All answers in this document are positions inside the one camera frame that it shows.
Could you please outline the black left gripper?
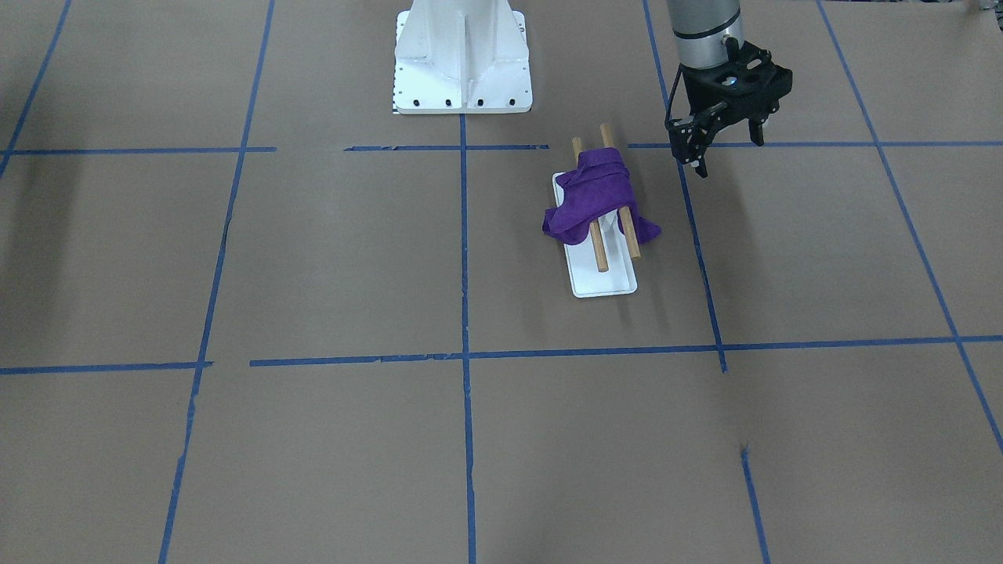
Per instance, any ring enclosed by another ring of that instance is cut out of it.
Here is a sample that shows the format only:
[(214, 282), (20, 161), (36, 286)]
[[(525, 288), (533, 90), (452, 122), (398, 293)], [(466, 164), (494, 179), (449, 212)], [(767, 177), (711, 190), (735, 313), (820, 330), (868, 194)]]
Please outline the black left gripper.
[[(765, 146), (764, 128), (791, 93), (793, 71), (774, 62), (768, 49), (735, 37), (679, 37), (677, 46), (690, 117), (668, 117), (668, 140), (675, 160), (706, 179), (712, 126), (747, 121), (750, 143)], [(705, 113), (719, 106), (719, 114)]]

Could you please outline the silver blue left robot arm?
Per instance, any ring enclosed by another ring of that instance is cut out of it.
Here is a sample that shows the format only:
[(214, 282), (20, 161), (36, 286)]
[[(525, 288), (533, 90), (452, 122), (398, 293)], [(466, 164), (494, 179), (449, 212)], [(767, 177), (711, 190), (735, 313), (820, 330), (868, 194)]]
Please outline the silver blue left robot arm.
[(749, 42), (738, 1), (669, 1), (687, 117), (666, 117), (673, 157), (707, 178), (705, 154), (718, 133), (746, 124), (750, 143), (764, 146), (764, 128), (791, 93), (793, 73)]

